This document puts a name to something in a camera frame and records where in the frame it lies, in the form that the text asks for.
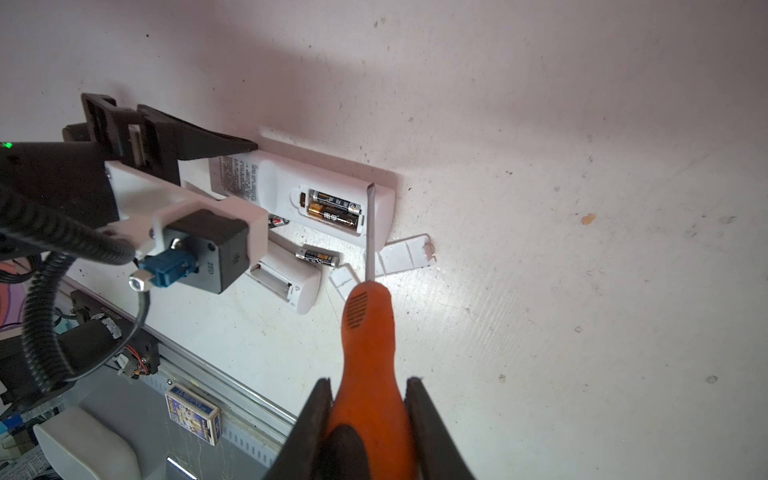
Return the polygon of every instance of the white table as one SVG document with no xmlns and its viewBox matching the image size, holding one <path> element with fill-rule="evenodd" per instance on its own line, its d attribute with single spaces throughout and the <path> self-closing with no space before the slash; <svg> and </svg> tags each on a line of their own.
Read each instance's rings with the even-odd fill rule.
<svg viewBox="0 0 768 480">
<path fill-rule="evenodd" d="M 391 239 L 429 233 L 438 255 L 382 281 L 399 384 L 424 377 L 479 478 L 763 478 L 766 14 L 9 0 L 0 132 L 56 141 L 80 92 L 105 93 L 395 187 Z M 204 162 L 182 171 L 205 186 Z M 279 232 L 362 273 L 357 247 Z M 71 275 L 134 312 L 131 270 Z M 327 278 L 306 316 L 247 278 L 152 302 L 155 329 L 294 413 L 319 377 L 339 384 Z"/>
</svg>

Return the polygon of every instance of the battery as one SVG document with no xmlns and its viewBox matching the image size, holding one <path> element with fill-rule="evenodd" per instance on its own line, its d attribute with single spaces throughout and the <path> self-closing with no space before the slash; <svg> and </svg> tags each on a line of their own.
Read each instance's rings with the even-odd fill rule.
<svg viewBox="0 0 768 480">
<path fill-rule="evenodd" d="M 360 205 L 358 204 L 353 204 L 352 202 L 324 194 L 323 192 L 319 192 L 317 190 L 310 190 L 310 197 L 312 198 L 313 202 L 317 202 L 318 204 L 329 205 L 341 210 L 346 210 L 352 215 L 360 215 Z"/>
<path fill-rule="evenodd" d="M 309 250 L 304 247 L 301 247 L 296 251 L 296 258 L 310 263 L 321 263 L 322 265 L 333 267 L 339 266 L 339 257 L 337 255 L 316 252 L 315 250 Z"/>
<path fill-rule="evenodd" d="M 269 222 L 270 228 L 282 227 L 283 225 L 287 225 L 288 223 L 290 222 L 285 218 L 278 217 L 275 215 L 270 215 L 270 222 Z"/>
<path fill-rule="evenodd" d="M 344 210 L 340 210 L 339 208 L 320 204 L 310 204 L 306 211 L 313 217 L 323 218 L 335 223 L 341 223 L 345 227 L 357 228 L 358 217 L 355 215 L 350 215 Z"/>
</svg>

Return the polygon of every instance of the gray surface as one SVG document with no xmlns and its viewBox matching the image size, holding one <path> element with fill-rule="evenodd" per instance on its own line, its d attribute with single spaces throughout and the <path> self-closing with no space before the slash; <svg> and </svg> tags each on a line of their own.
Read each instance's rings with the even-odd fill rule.
<svg viewBox="0 0 768 480">
<path fill-rule="evenodd" d="M 262 478 L 266 468 L 223 439 L 211 446 L 168 418 L 162 395 L 142 382 L 128 382 L 109 368 L 81 380 L 65 394 L 134 449 L 141 474 L 147 480 L 188 477 L 170 465 L 167 457 L 208 479 Z"/>
</svg>

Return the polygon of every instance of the screwdriver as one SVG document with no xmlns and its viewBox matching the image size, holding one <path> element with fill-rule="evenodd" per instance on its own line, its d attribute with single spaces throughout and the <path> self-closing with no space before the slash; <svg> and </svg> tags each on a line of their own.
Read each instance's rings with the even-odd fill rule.
<svg viewBox="0 0 768 480">
<path fill-rule="evenodd" d="M 328 418 L 326 438 L 340 425 L 351 426 L 365 446 L 373 480 L 411 480 L 416 472 L 416 453 L 395 378 L 392 296 L 374 280 L 374 184 L 368 186 L 367 194 L 365 282 L 352 290 L 344 305 L 344 372 Z"/>
</svg>

